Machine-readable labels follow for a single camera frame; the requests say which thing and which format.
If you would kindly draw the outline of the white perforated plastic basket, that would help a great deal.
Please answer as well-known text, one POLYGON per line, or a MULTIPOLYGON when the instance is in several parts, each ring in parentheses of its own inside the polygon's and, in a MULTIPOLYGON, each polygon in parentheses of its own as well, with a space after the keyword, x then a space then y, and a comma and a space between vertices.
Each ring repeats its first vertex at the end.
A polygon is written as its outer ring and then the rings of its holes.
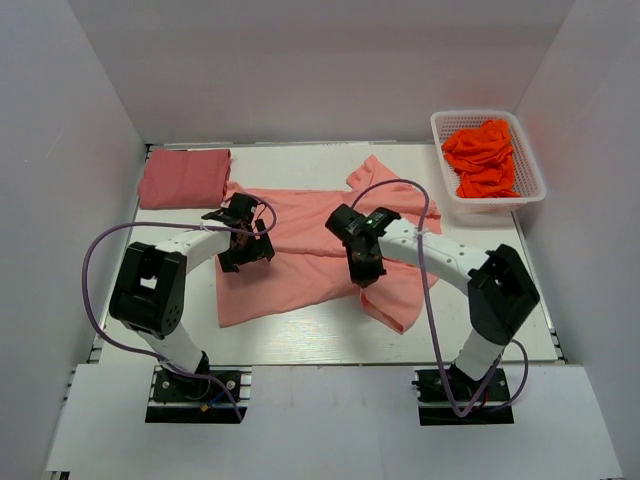
POLYGON ((453 212, 462 215, 513 211, 528 203, 539 202, 545 198, 546 188, 535 157, 513 114, 497 110, 441 111, 431 116, 431 127, 453 212), (461 198, 456 193, 459 186, 458 175, 445 160, 441 147, 456 131, 478 128, 490 119, 502 119, 509 124, 515 163, 514 190, 519 196, 516 198, 461 198))

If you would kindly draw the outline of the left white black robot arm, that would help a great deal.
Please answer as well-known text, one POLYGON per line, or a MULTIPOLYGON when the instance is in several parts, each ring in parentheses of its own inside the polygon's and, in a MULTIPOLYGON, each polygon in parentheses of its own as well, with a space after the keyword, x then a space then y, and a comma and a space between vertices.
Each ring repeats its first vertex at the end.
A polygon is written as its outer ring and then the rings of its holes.
POLYGON ((255 225, 233 221, 226 225, 205 220, 158 244, 134 242, 122 260, 109 303, 109 314, 136 332, 151 354, 177 376, 177 387, 199 399, 211 387, 209 360, 181 324, 187 276, 217 258, 225 273, 275 255, 262 220, 255 225))

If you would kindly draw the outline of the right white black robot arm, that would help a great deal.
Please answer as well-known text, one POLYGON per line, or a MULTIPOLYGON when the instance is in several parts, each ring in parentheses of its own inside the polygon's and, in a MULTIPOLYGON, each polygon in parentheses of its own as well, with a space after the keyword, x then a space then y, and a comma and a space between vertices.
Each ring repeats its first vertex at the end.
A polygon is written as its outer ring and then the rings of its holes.
POLYGON ((490 368, 540 301, 519 253, 505 244, 465 246, 384 210, 332 232, 346 249, 351 280, 361 287, 386 274, 386 260, 395 260, 423 267, 467 297, 471 331, 449 368, 451 384, 466 399, 484 391, 490 368))

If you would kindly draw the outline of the salmon pink t shirt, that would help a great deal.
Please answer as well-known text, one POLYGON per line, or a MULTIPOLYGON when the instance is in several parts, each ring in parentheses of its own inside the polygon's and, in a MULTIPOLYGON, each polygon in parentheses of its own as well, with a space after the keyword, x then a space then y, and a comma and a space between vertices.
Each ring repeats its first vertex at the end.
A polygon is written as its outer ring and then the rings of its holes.
POLYGON ((411 223, 422 213, 425 225, 440 233, 440 212, 414 187, 370 156, 346 179, 348 190, 256 189, 254 195, 275 209, 264 214, 274 257, 240 266, 236 273, 216 272, 218 322, 231 327, 259 317, 286 313, 336 298, 354 296, 361 309, 398 333, 414 325, 424 298, 420 272, 397 261, 361 289, 349 277, 345 249, 325 227, 341 204, 356 204, 362 213, 377 207, 398 212, 411 223))

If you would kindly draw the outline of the folded dusty red t shirt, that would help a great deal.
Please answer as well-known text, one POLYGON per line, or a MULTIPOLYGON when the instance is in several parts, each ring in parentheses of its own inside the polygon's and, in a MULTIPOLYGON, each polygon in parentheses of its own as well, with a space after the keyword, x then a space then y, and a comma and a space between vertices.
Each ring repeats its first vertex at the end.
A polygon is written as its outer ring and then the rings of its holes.
POLYGON ((231 173, 231 151, 154 150, 137 188, 145 210, 220 206, 231 173))

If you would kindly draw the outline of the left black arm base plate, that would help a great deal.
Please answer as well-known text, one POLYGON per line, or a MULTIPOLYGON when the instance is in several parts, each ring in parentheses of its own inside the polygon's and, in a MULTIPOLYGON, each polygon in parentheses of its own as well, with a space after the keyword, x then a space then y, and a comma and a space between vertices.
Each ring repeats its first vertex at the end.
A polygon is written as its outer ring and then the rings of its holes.
MULTIPOLYGON (((249 406, 252 371, 248 367, 211 370, 233 397, 241 417, 249 406)), ((145 422, 148 424, 240 424, 232 402, 217 383, 179 376, 156 367, 145 422)))

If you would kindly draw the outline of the crumpled orange t shirt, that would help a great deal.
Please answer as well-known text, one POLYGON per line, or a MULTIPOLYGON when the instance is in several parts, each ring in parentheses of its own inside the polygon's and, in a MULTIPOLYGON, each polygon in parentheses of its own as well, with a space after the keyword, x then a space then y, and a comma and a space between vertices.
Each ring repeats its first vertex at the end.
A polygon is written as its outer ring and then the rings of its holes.
POLYGON ((478 128, 453 133, 441 147, 458 175, 461 198, 516 198, 515 163, 509 124, 486 120, 478 128))

